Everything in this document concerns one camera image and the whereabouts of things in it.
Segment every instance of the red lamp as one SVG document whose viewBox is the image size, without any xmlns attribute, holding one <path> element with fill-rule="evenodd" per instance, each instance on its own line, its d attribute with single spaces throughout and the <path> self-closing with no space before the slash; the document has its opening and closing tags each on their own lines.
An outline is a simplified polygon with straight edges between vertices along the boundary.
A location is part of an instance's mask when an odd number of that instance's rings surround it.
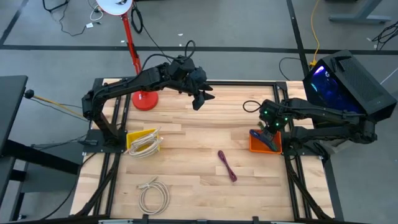
<svg viewBox="0 0 398 224">
<path fill-rule="evenodd" d="M 132 41 L 132 35 L 130 30 L 129 18 L 127 15 L 128 10 L 132 6 L 133 0 L 97 0 L 97 4 L 102 8 L 104 12 L 110 15 L 121 16 L 124 24 L 124 30 L 126 31 L 127 44 L 129 46 L 130 55 L 132 58 L 132 63 L 136 69 L 137 75 L 141 72 L 141 62 L 137 51 L 134 48 L 134 43 Z M 159 100 L 157 92 L 145 92 L 138 91 L 132 95 L 133 105 L 142 111 L 151 110 L 154 108 Z"/>
</svg>

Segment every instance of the floor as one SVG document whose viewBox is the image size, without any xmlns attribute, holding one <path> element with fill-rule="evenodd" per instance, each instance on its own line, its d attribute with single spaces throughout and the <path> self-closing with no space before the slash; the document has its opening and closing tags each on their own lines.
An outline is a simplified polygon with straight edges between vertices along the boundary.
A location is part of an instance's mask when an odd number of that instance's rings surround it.
<svg viewBox="0 0 398 224">
<path fill-rule="evenodd" d="M 26 0 L 0 1 L 0 35 Z M 52 7 L 63 0 L 47 1 Z M 357 3 L 320 0 L 315 12 L 314 26 L 321 49 L 360 50 L 357 59 L 381 81 L 397 66 L 398 55 L 374 53 L 374 43 L 367 40 L 377 36 L 385 25 L 335 24 L 328 20 L 333 13 L 356 12 L 365 0 Z M 294 0 L 295 14 L 305 49 L 315 49 L 316 42 L 310 27 L 310 16 L 315 0 Z M 230 80 L 283 80 L 278 62 L 282 57 L 298 54 L 261 52 L 249 47 L 297 49 L 295 36 L 285 1 L 281 0 L 163 0 L 138 2 L 144 23 L 160 46 L 178 47 L 193 39 L 200 47 L 222 47 L 219 51 L 197 51 L 193 59 L 202 66 L 211 79 Z M 392 16 L 398 20 L 395 0 L 384 0 L 374 14 Z M 86 1 L 71 0 L 63 19 L 64 29 L 80 32 L 90 21 L 91 8 Z M 11 33 L 0 46 L 0 75 L 27 75 L 27 88 L 39 96 L 52 100 L 80 104 L 81 97 L 91 88 L 94 78 L 134 75 L 129 53 L 112 50 L 125 46 L 123 25 L 119 18 L 104 15 L 101 25 L 87 29 L 83 35 L 70 37 L 60 31 L 58 20 L 62 9 L 52 14 L 43 10 L 41 1 L 28 0 Z M 134 43 L 143 47 L 141 58 L 154 52 L 154 46 L 145 33 L 135 34 Z M 34 46 L 55 46 L 42 50 L 28 50 Z M 71 50 L 56 46 L 103 46 L 91 50 Z M 392 39 L 384 50 L 398 50 L 398 38 Z M 170 55 L 181 52 L 165 52 Z M 306 55 L 311 61 L 313 55 Z M 163 58 L 153 58 L 147 66 L 157 65 Z M 301 80 L 303 71 L 298 61 L 285 60 L 282 69 L 291 80 Z M 398 98 L 398 76 L 385 82 L 385 88 Z M 398 206 L 398 140 L 395 124 L 398 112 L 391 119 L 377 125 L 379 140 L 370 145 L 355 145 L 332 155 L 341 206 L 346 221 L 366 223 L 395 223 Z M 24 144 L 63 142 L 85 133 L 86 123 L 23 100 L 11 139 Z M 11 183 L 6 200 L 10 200 Z M 66 197 L 68 192 L 27 194 L 22 213 L 29 219 L 39 219 Z M 53 217 L 68 215 L 69 200 Z M 5 222 L 7 209 L 0 211 L 0 222 Z"/>
</svg>

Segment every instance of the orange bin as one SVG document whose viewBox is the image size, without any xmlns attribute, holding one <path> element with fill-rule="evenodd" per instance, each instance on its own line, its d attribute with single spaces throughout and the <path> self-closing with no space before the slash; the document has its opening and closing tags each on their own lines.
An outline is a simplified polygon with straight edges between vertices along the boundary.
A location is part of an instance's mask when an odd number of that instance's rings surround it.
<svg viewBox="0 0 398 224">
<path fill-rule="evenodd" d="M 250 134 L 250 141 L 249 141 L 250 142 L 250 147 L 249 147 L 249 150 L 251 152 L 260 152 L 260 153 L 269 153 L 269 154 L 281 154 L 282 153 L 282 140 L 281 140 L 281 137 L 280 137 L 280 131 L 278 131 L 276 133 L 276 135 L 274 136 L 274 139 L 272 141 L 276 144 L 276 146 L 278 148 L 277 152 L 274 152 L 274 151 L 270 150 L 269 147 L 266 144 L 264 144 L 262 141 L 256 139 L 255 137 L 251 136 L 251 134 Z"/>
</svg>

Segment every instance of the wooden tabletop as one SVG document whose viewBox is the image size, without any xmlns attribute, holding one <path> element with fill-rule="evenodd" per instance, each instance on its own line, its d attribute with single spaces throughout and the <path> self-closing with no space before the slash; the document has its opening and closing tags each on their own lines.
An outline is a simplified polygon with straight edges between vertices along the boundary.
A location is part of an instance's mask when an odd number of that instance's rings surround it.
<svg viewBox="0 0 398 224">
<path fill-rule="evenodd" d="M 105 79 L 104 82 L 116 82 Z M 305 97 L 302 82 L 287 82 L 290 98 Z M 207 220 L 293 220 L 285 161 L 282 156 L 249 152 L 249 130 L 256 128 L 257 113 L 243 111 L 246 100 L 275 100 L 269 86 L 213 86 L 214 100 L 199 111 L 192 110 L 192 97 L 174 90 L 159 91 L 158 105 L 138 111 L 131 104 L 128 132 L 162 127 L 161 150 L 153 156 L 135 159 L 123 154 L 119 164 L 111 218 L 142 218 L 138 208 L 138 185 L 154 176 L 170 191 L 170 205 L 156 219 Z M 103 113 L 111 120 L 114 100 L 108 100 Z M 123 113 L 119 111 L 119 121 Z M 312 128 L 310 119 L 294 121 Z M 223 150 L 238 177 L 232 183 L 217 156 Z M 81 169 L 71 214 L 78 212 L 98 186 L 104 154 L 95 155 Z M 307 189 L 331 217 L 333 209 L 322 162 L 317 156 L 302 156 Z M 101 211 L 104 211 L 104 191 Z M 301 217 L 303 203 L 296 188 Z M 156 190 L 146 196 L 149 208 L 157 208 L 161 198 Z"/>
</svg>

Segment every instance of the coiled cable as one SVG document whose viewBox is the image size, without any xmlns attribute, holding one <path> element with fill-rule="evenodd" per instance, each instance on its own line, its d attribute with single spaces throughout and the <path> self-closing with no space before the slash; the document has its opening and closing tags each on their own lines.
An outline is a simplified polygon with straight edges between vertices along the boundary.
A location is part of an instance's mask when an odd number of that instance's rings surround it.
<svg viewBox="0 0 398 224">
<path fill-rule="evenodd" d="M 160 128 L 157 128 L 153 133 L 139 137 L 130 144 L 130 148 L 124 153 L 129 153 L 134 158 L 144 158 L 158 152 L 159 144 L 163 141 L 163 138 L 157 138 L 157 133 Z M 147 148 L 138 151 L 142 146 L 148 145 Z"/>
<path fill-rule="evenodd" d="M 138 207 L 144 214 L 147 215 L 158 215 L 162 213 L 167 208 L 167 206 L 169 206 L 170 202 L 169 190 L 167 189 L 166 185 L 163 184 L 162 182 L 155 181 L 156 179 L 157 177 L 154 177 L 150 182 L 138 186 L 138 189 L 142 189 L 139 194 Z M 150 188 L 157 189 L 162 196 L 162 205 L 157 210 L 149 210 L 145 206 L 145 194 L 147 190 L 149 190 Z"/>
</svg>

